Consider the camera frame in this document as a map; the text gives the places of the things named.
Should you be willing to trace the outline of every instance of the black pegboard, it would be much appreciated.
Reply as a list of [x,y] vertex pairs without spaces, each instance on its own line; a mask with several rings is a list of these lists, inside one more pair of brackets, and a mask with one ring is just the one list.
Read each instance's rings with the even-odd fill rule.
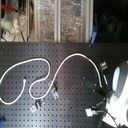
[[[1,43],[0,76],[11,65],[35,57],[49,60],[49,78],[33,86],[34,96],[43,95],[48,82],[53,78],[60,63],[72,53],[83,53],[97,65],[106,61],[111,72],[124,60],[128,60],[127,44],[53,44],[53,43]],[[45,98],[45,105],[36,113],[30,112],[35,103],[28,93],[32,81],[47,73],[45,62],[30,62],[10,71],[3,80],[0,96],[5,101],[15,99],[22,89],[22,80],[27,78],[21,98],[11,106],[0,103],[0,116],[7,121],[1,128],[96,128],[99,118],[87,118],[85,108],[102,99],[90,89],[81,85],[82,77],[98,83],[94,67],[82,57],[73,57],[61,68],[55,80],[60,95],[53,100],[51,93]],[[103,123],[103,128],[110,126]]]

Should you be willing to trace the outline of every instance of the blue object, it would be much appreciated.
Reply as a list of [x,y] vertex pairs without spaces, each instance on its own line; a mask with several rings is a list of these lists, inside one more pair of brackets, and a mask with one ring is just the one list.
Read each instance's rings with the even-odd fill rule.
[[0,126],[2,126],[5,123],[5,120],[0,120]]
[[95,43],[95,39],[96,39],[96,35],[97,35],[97,31],[98,31],[98,27],[94,26],[93,27],[93,32],[92,32],[92,40],[91,40],[91,44]]

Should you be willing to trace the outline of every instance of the white cord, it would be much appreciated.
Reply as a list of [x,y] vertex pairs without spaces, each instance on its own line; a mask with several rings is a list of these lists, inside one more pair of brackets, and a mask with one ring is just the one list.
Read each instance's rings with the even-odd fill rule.
[[[9,69],[7,69],[7,70],[4,72],[4,74],[2,75],[1,79],[0,79],[0,84],[2,83],[2,80],[4,79],[5,75],[6,75],[11,69],[13,69],[14,67],[19,66],[19,65],[22,65],[22,64],[25,64],[25,63],[28,63],[28,62],[38,61],[38,60],[45,61],[45,62],[48,64],[48,74],[47,74],[47,76],[46,76],[45,78],[35,81],[35,83],[47,79],[47,77],[48,77],[49,74],[50,74],[50,63],[49,63],[46,59],[43,59],[43,58],[34,58],[34,59],[30,59],[30,60],[26,60],[26,61],[22,61],[22,62],[19,62],[19,63],[17,63],[17,64],[14,64],[14,65],[11,66]],[[10,103],[7,103],[7,102],[3,101],[3,100],[1,99],[1,97],[0,97],[0,101],[1,101],[3,104],[5,104],[5,105],[12,105],[12,104],[14,104],[14,103],[21,97],[21,95],[23,94],[24,88],[25,88],[25,84],[26,84],[26,79],[23,79],[23,88],[22,88],[22,91],[21,91],[21,93],[19,94],[19,96],[18,96],[14,101],[12,101],[12,102],[10,102]]]
[[[54,81],[55,81],[55,79],[56,79],[56,76],[57,76],[59,70],[61,69],[61,67],[63,66],[63,64],[64,64],[69,58],[74,57],[74,56],[81,56],[81,57],[84,57],[84,58],[86,58],[88,61],[90,61],[90,62],[92,63],[92,65],[95,67],[96,72],[97,72],[97,74],[98,74],[100,87],[102,87],[102,84],[101,84],[101,77],[100,77],[100,73],[99,73],[99,71],[98,71],[98,68],[96,67],[96,65],[94,64],[94,62],[93,62],[92,60],[90,60],[88,57],[86,57],[85,55],[80,54],[80,53],[72,54],[72,55],[66,57],[66,58],[63,60],[63,62],[60,64],[59,68],[57,69],[57,71],[56,71],[56,73],[55,73],[55,75],[54,75],[54,77],[53,77],[53,80],[52,80],[52,83],[51,83],[50,87],[48,88],[47,92],[46,92],[43,96],[34,97],[34,96],[32,96],[32,94],[31,94],[31,89],[32,89],[33,85],[36,84],[37,82],[41,82],[41,81],[46,80],[46,79],[48,78],[49,74],[50,74],[50,64],[49,64],[49,62],[48,62],[46,59],[43,59],[43,58],[30,59],[30,60],[26,60],[26,61],[23,61],[23,62],[19,62],[19,63],[15,64],[15,65],[11,66],[11,67],[10,67],[8,70],[6,70],[5,73],[2,75],[2,77],[1,77],[1,79],[0,79],[0,84],[2,83],[2,80],[3,80],[3,78],[5,77],[5,75],[6,75],[11,69],[13,69],[14,67],[19,66],[19,65],[21,65],[21,64],[25,64],[25,63],[31,62],[31,61],[36,61],[36,60],[45,61],[45,62],[48,64],[48,73],[47,73],[46,77],[32,82],[32,84],[30,85],[30,88],[29,88],[29,94],[30,94],[31,98],[33,98],[33,99],[35,99],[35,100],[42,99],[42,98],[44,98],[45,96],[47,96],[47,94],[48,94],[49,91],[51,90],[52,85],[53,85],[53,83],[54,83]],[[0,101],[1,101],[3,104],[5,104],[5,105],[14,104],[14,103],[21,97],[21,95],[22,95],[22,93],[23,93],[23,91],[24,91],[26,80],[24,79],[23,81],[24,81],[24,83],[23,83],[22,91],[21,91],[20,95],[19,95],[14,101],[12,101],[12,102],[10,102],[10,103],[7,103],[7,102],[4,102],[4,101],[1,99],[1,97],[0,97]]]
[[50,91],[51,88],[52,88],[52,85],[53,85],[53,83],[54,83],[54,81],[55,81],[55,79],[56,79],[56,76],[57,76],[57,74],[58,74],[60,68],[63,66],[63,64],[64,64],[69,58],[71,58],[71,57],[73,57],[73,56],[81,56],[81,57],[84,57],[84,58],[86,58],[88,61],[90,61],[90,62],[92,63],[92,65],[95,67],[96,72],[97,72],[97,74],[98,74],[100,87],[102,87],[101,78],[100,78],[100,73],[99,73],[99,71],[98,71],[98,68],[97,68],[96,65],[94,64],[94,62],[93,62],[92,60],[90,60],[88,57],[86,57],[85,55],[83,55],[83,54],[75,53],[75,54],[72,54],[72,55],[68,56],[67,58],[65,58],[65,59],[63,60],[63,62],[60,64],[59,68],[57,69],[57,71],[56,71],[56,73],[55,73],[55,75],[54,75],[54,77],[53,77],[53,80],[52,80],[51,85],[49,86],[47,92],[46,92],[43,96],[41,96],[41,97],[34,97],[34,96],[32,96],[32,94],[31,94],[31,88],[32,88],[32,86],[33,86],[36,82],[38,82],[38,80],[37,80],[37,81],[34,81],[34,82],[30,85],[30,88],[29,88],[29,94],[30,94],[30,96],[31,96],[33,99],[35,99],[35,100],[39,100],[39,99],[42,99],[42,98],[44,98],[45,96],[47,96],[47,94],[49,93],[49,91]]

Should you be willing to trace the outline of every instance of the metal clip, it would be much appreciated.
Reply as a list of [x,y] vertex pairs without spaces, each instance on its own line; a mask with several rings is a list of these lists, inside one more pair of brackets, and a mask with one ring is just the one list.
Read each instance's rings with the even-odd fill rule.
[[59,98],[59,94],[58,94],[57,88],[55,87],[54,84],[52,85],[52,88],[51,88],[50,91],[51,91],[51,93],[52,93],[52,95],[53,95],[54,100],[57,100],[57,99]]
[[45,104],[44,99],[40,99],[38,101],[36,101],[36,103],[30,108],[32,113],[35,113],[36,111],[38,111],[42,105]]

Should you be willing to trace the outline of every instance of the black surface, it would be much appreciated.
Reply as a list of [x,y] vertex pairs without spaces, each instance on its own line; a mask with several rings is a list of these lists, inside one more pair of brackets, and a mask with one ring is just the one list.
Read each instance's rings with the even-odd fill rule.
[[[35,57],[43,57],[51,64],[49,78],[36,84],[33,95],[43,95],[48,82],[53,78],[60,63],[68,55],[80,52],[91,58],[96,65],[106,61],[110,72],[124,60],[128,60],[127,44],[54,44],[54,43],[1,43],[0,76],[13,64]],[[83,76],[94,83],[98,78],[94,67],[82,57],[68,60],[57,75],[56,85],[60,98],[54,100],[49,93],[45,105],[32,114],[30,107],[35,103],[28,94],[30,84],[36,78],[47,73],[44,62],[31,62],[14,68],[4,78],[0,96],[5,101],[12,101],[21,91],[22,80],[27,78],[25,91],[21,98],[11,106],[0,103],[0,117],[6,118],[1,128],[96,128],[99,116],[86,117],[85,108],[102,100],[100,96],[81,85]],[[110,128],[102,123],[102,128]]]

